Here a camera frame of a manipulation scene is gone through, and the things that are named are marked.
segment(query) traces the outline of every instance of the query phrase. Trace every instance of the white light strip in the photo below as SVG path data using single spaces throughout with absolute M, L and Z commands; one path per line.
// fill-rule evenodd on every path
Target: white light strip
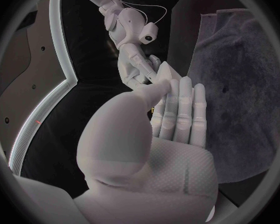
M 13 144 L 8 165 L 15 175 L 20 175 L 22 163 L 32 139 L 41 123 L 58 102 L 75 86 L 78 79 L 75 74 L 63 33 L 61 19 L 61 0 L 50 0 L 50 29 L 55 51 L 66 80 L 55 87 L 32 111 L 21 127 Z

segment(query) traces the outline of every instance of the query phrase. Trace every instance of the led light strip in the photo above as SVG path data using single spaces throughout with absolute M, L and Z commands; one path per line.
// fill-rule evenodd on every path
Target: led light strip
M 75 86 L 76 77 L 67 50 L 61 19 L 61 0 L 50 0 L 49 19 L 55 51 L 66 80 L 55 87 L 33 110 L 20 129 L 13 144 L 8 165 L 15 175 L 21 173 L 22 164 L 32 139 L 40 125 L 59 101 Z

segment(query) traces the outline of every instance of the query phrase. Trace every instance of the gray towel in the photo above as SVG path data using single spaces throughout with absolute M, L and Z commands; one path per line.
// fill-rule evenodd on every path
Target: gray towel
M 219 183 L 268 170 L 280 142 L 280 69 L 247 9 L 201 15 L 188 76 L 206 88 L 207 149 Z

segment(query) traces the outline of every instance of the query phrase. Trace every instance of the cable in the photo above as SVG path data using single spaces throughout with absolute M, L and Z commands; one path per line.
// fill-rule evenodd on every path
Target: cable
M 139 9 L 136 9 L 136 8 L 134 8 L 134 7 L 132 7 L 132 6 L 130 6 L 129 4 L 131 4 L 131 5 L 138 5 L 138 6 L 158 6 L 158 7 L 161 7 L 161 8 L 163 8 L 163 9 L 165 9 L 165 13 L 164 13 L 164 15 L 158 20 L 158 21 L 156 21 L 155 22 L 155 24 L 157 23 L 157 22 L 159 22 L 159 21 L 161 21 L 162 19 L 163 19 L 163 17 L 165 17 L 165 15 L 167 14 L 167 9 L 165 8 L 165 7 L 163 7 L 163 6 L 159 6 L 159 5 L 143 5 L 143 4 L 135 4 L 135 3 L 130 3 L 130 2 L 126 2 L 126 1 L 122 1 L 122 0 L 119 0 L 119 1 L 121 1 L 123 4 L 125 4 L 126 6 L 129 6 L 130 8 L 133 8 L 133 9 L 135 9 L 135 10 L 137 10 L 137 11 L 139 11 L 139 12 L 142 12 L 144 15 L 145 15 L 145 18 L 146 18 L 146 22 L 145 22 L 145 24 L 147 24 L 147 22 L 148 22 L 148 18 L 147 18 L 147 15 L 146 15 L 146 13 L 144 12 L 144 11 L 141 11 L 141 10 L 139 10 Z

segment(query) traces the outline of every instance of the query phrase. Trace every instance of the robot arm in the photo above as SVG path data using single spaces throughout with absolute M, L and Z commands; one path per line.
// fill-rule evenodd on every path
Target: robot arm
M 124 8 L 120 0 L 90 1 L 105 17 L 106 30 L 120 51 L 118 66 L 122 82 L 133 90 L 148 80 L 154 83 L 160 60 L 153 56 L 147 59 L 140 45 L 154 41 L 158 27 L 152 22 L 146 24 L 139 11 Z

